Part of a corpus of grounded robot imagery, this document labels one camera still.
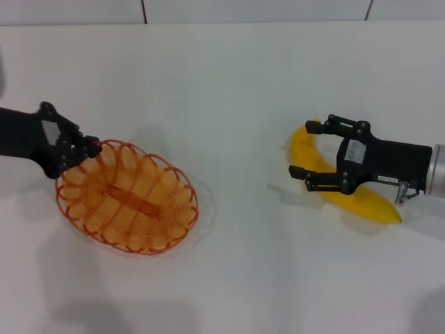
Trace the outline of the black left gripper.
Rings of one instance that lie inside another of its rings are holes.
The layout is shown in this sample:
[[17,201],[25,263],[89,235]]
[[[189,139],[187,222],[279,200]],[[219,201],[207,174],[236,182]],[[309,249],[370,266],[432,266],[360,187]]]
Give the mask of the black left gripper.
[[96,157],[98,146],[97,137],[84,135],[49,102],[34,113],[1,109],[1,155],[34,161],[50,179]]

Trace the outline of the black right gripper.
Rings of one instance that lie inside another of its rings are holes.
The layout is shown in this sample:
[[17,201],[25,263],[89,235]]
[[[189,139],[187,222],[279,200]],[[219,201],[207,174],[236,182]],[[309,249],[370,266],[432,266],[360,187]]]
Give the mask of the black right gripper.
[[333,114],[325,122],[308,120],[305,129],[308,134],[344,138],[337,153],[337,173],[289,166],[290,176],[302,180],[309,192],[352,194],[367,182],[394,186],[406,182],[410,189],[426,190],[431,147],[378,139],[372,135],[369,122]]

